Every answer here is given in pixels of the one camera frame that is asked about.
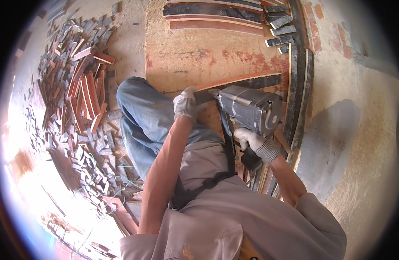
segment plywood board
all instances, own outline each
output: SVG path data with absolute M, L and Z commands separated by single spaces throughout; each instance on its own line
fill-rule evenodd
M 189 86 L 262 71 L 282 74 L 277 90 L 288 90 L 289 59 L 277 48 L 267 48 L 272 39 L 269 27 L 265 37 L 223 30 L 170 30 L 162 16 L 165 0 L 150 1 L 146 14 L 146 79 L 158 91 L 174 97 Z M 217 108 L 208 102 L 198 118 L 221 134 Z

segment grey paint patch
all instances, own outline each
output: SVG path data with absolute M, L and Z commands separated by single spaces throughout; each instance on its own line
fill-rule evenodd
M 301 145 L 296 174 L 321 203 L 329 198 L 347 166 L 360 110 L 345 99 L 317 114 Z

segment dusty floor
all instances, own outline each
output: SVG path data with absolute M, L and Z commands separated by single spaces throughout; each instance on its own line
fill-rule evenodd
M 67 15 L 79 8 L 73 18 L 97 19 L 104 14 L 110 15 L 115 2 L 104 0 L 93 4 L 89 0 L 77 0 L 68 9 Z M 123 9 L 112 24 L 116 30 L 107 47 L 110 54 L 117 58 L 113 65 L 117 76 L 113 80 L 118 84 L 129 76 L 146 76 L 145 60 L 148 61 L 149 57 L 145 57 L 144 44 L 148 3 L 149 0 L 123 1 Z M 363 56 L 363 45 L 354 37 L 358 31 L 348 13 L 339 11 L 331 1 L 325 0 L 302 0 L 302 10 L 310 48 L 315 54 L 315 77 L 308 118 L 314 118 L 344 99 L 352 100 L 361 111 L 344 173 L 325 202 L 347 234 L 346 259 L 358 259 L 363 256 L 360 249 L 368 248 L 377 240 L 397 194 L 399 172 L 394 166 L 394 158 L 399 80 L 388 71 L 380 70 L 388 61 L 380 62 L 382 55 L 374 55 L 376 47 L 364 46 L 369 51 L 368 57 Z M 36 67 L 44 52 L 46 42 L 42 39 L 46 39 L 46 20 L 36 17 L 29 30 L 31 38 L 16 65 L 11 99 L 13 108 L 9 114 L 19 148 L 26 150 L 28 145 L 22 140 L 27 140 L 23 131 L 23 112 L 27 101 L 23 96 L 31 87 L 32 74 L 36 78 Z M 373 61 L 378 66 L 371 66 Z M 117 108 L 114 99 L 110 100 L 110 105 L 111 110 Z

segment black wooden strip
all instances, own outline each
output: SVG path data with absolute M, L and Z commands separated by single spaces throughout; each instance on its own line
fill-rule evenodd
M 272 13 L 272 12 L 285 12 L 288 10 L 287 6 L 285 5 L 272 5 L 272 6 L 265 6 L 264 10 L 267 13 Z
M 281 36 L 274 39 L 267 39 L 264 41 L 267 47 L 272 47 L 275 45 L 285 44 L 289 42 L 293 42 L 293 37 L 291 35 Z
M 290 148 L 292 149 L 292 153 L 288 155 L 287 162 L 290 164 L 293 159 L 293 154 L 296 151 L 296 148 L 300 147 L 302 144 L 304 127 L 305 127 L 305 116 L 307 111 L 307 105 L 309 103 L 309 93 L 312 86 L 312 78 L 313 78 L 313 54 L 310 50 L 306 49 L 306 68 L 305 68 L 305 82 L 303 89 L 303 99 L 300 103 L 300 111 L 299 117 L 297 119 L 297 126 L 295 130 L 295 135 L 293 136 L 292 145 Z
M 283 129 L 283 136 L 289 145 L 292 142 L 291 136 L 295 130 L 292 129 L 295 104 L 296 104 L 296 89 L 297 89 L 297 47 L 295 43 L 289 43 L 289 91 L 288 91 L 288 107 L 286 108 L 285 127 Z
M 287 15 L 286 12 L 272 12 L 272 13 L 264 13 L 264 17 L 273 17 L 273 16 L 278 16 L 278 17 L 283 17 Z
M 277 30 L 280 27 L 284 26 L 288 22 L 292 22 L 293 18 L 290 15 L 285 15 L 273 22 L 270 23 L 270 25 L 273 27 L 273 29 Z
M 272 28 L 272 29 L 270 29 L 270 32 L 272 33 L 273 36 L 277 36 L 277 35 L 286 34 L 286 33 L 295 33 L 296 28 L 294 25 L 289 25 L 289 26 L 283 26 L 277 30 L 274 30 Z
M 165 5 L 163 7 L 163 16 L 167 15 L 222 15 L 257 23 L 261 22 L 261 16 L 259 13 L 213 4 Z
M 233 82 L 230 84 L 226 84 L 226 85 L 222 85 L 219 86 L 219 89 L 224 89 L 228 86 L 242 86 L 248 89 L 261 89 L 261 88 L 265 88 L 268 86 L 276 86 L 276 85 L 280 85 L 282 80 L 282 75 L 278 74 L 278 75 L 270 75 L 270 76 L 263 76 L 263 77 L 259 77 L 259 78 L 254 78 L 254 79 L 249 79 L 249 80 L 242 80 L 242 81 L 237 81 L 237 82 Z
M 196 0 L 196 1 L 197 2 L 195 2 L 195 3 L 202 4 L 201 0 Z M 261 7 L 260 4 L 251 3 L 248 1 L 243 1 L 243 0 L 213 0 L 213 1 L 221 2 L 220 3 L 221 5 L 229 5 L 231 3 L 240 4 L 240 5 L 248 5 L 248 6 L 251 6 L 254 8 L 260 8 L 261 11 L 263 11 L 263 8 Z M 189 0 L 166 0 L 166 2 L 167 3 L 190 3 Z
M 287 53 L 289 51 L 289 44 L 285 44 L 282 47 L 279 47 L 280 54 Z

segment white work glove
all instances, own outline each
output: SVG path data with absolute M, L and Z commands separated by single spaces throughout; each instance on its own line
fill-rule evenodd
M 279 154 L 280 147 L 276 146 L 272 140 L 258 136 L 247 128 L 236 129 L 234 136 L 240 140 L 240 146 L 243 151 L 247 149 L 247 142 L 249 142 L 250 148 L 264 163 L 271 163 Z
M 194 93 L 197 90 L 195 87 L 190 86 L 186 90 L 182 91 L 182 93 L 174 98 L 174 111 L 175 117 L 180 115 L 185 115 L 192 119 L 192 122 L 195 124 L 197 122 L 197 103 L 195 101 Z

